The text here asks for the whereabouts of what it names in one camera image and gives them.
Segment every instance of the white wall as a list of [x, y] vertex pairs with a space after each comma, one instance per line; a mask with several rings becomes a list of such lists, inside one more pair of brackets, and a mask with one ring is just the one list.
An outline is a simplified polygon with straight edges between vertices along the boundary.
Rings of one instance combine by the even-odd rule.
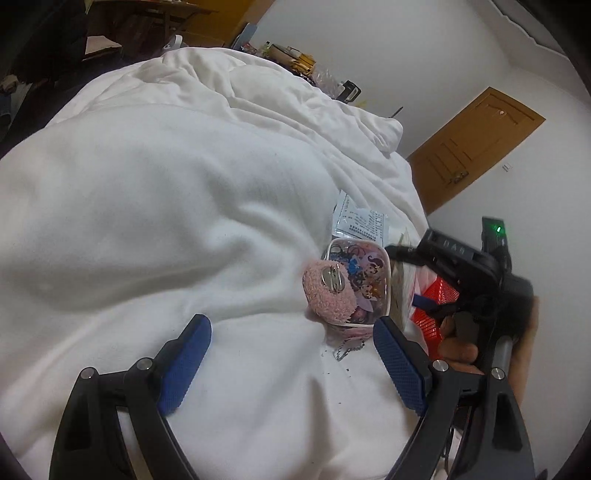
[[509, 63], [465, 0], [276, 0], [252, 40], [310, 53], [404, 126], [406, 157], [503, 78]]
[[[495, 3], [506, 9], [517, 23], [504, 16]], [[578, 100], [591, 105], [589, 92], [573, 64], [568, 57], [558, 52], [561, 51], [560, 47], [550, 32], [520, 4], [515, 0], [468, 0], [468, 4], [490, 28], [512, 65], [551, 81]], [[551, 45], [557, 51], [540, 46], [538, 40]]]
[[429, 221], [476, 246], [481, 216], [506, 221], [514, 272], [540, 296], [522, 411], [536, 466], [551, 478], [591, 417], [591, 110], [525, 70], [492, 86], [546, 121]]

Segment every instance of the red mesh basket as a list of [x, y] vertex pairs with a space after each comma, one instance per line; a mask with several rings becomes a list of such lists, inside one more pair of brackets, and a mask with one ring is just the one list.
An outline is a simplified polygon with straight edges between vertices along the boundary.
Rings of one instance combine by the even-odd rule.
[[[437, 277], [437, 280], [431, 284], [423, 296], [435, 300], [441, 305], [442, 303], [456, 301], [458, 293], [449, 286], [449, 284], [443, 281], [442, 278]], [[416, 309], [413, 314], [413, 322], [416, 323], [423, 332], [425, 343], [427, 344], [427, 349], [429, 351], [429, 358], [431, 358], [431, 360], [441, 358], [437, 353], [437, 348], [439, 348], [439, 344], [441, 343], [441, 334], [439, 333], [439, 328], [437, 327], [435, 320], [427, 316], [424, 311]]]

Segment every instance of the wooden desk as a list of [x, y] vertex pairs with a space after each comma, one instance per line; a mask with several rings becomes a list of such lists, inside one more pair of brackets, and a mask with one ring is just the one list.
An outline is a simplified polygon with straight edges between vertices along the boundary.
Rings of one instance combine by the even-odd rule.
[[[128, 10], [127, 17], [136, 14], [161, 20], [164, 26], [164, 44], [168, 42], [172, 32], [184, 31], [195, 15], [209, 15], [218, 12], [218, 10], [203, 8], [183, 0], [94, 0], [93, 4], [125, 5], [126, 7], [132, 7], [131, 13]], [[112, 35], [125, 19], [118, 22], [113, 20], [114, 24], [111, 25]]]

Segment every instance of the white duvet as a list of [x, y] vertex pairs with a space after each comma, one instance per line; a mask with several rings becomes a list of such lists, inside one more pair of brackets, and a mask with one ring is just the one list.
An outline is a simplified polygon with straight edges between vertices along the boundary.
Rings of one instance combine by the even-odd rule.
[[383, 478], [416, 417], [371, 342], [334, 359], [301, 274], [340, 189], [419, 241], [401, 134], [267, 61], [185, 48], [96, 79], [2, 159], [0, 431], [32, 478], [80, 370], [128, 369], [195, 313], [212, 345], [169, 422], [201, 479]]

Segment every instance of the white comforter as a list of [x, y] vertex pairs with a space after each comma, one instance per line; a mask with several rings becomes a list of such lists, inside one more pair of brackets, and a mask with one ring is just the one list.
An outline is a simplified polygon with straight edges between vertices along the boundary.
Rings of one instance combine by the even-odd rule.
[[185, 48], [87, 85], [0, 162], [0, 431], [46, 479], [78, 372], [129, 368], [195, 313], [212, 345], [170, 424], [208, 479], [368, 479], [416, 418], [373, 345], [336, 362], [301, 274], [339, 189], [427, 227], [402, 128], [282, 68]]

